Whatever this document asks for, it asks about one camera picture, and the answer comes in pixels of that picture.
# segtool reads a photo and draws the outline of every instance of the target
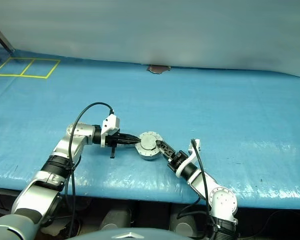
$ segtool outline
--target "white backdrop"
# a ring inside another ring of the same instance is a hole
[[[300,76],[300,0],[0,0],[20,50]]]

